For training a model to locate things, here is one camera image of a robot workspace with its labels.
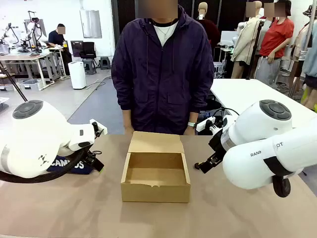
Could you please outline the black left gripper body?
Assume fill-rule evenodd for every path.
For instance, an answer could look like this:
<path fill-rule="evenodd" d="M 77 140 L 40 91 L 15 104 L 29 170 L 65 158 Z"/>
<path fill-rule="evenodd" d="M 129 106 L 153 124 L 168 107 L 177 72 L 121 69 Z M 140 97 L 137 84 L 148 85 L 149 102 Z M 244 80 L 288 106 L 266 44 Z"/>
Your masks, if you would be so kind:
<path fill-rule="evenodd" d="M 93 167 L 95 160 L 96 160 L 96 153 L 88 150 L 86 153 L 86 158 L 83 160 L 83 162 L 87 164 L 88 166 Z"/>

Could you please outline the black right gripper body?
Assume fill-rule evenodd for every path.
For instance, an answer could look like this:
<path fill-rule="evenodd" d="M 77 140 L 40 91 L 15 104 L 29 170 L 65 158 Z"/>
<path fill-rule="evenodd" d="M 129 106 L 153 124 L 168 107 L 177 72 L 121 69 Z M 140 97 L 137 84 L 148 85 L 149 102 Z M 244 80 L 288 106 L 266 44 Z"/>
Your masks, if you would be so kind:
<path fill-rule="evenodd" d="M 224 155 L 230 149 L 230 136 L 228 131 L 223 131 L 222 128 L 217 128 L 212 131 L 212 138 L 209 141 L 209 146 L 214 151 L 211 155 L 211 160 L 223 160 Z"/>

